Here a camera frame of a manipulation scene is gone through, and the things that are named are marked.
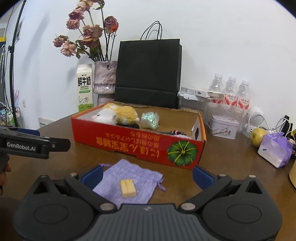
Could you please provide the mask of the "person left hand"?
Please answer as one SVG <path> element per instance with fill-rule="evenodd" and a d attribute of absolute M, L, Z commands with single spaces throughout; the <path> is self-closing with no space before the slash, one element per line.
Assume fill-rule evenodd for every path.
<path fill-rule="evenodd" d="M 9 159 L 10 157 L 7 154 L 1 153 L 1 195 L 3 193 L 3 185 L 6 184 L 6 173 L 11 172 L 11 167 L 8 163 Z"/>

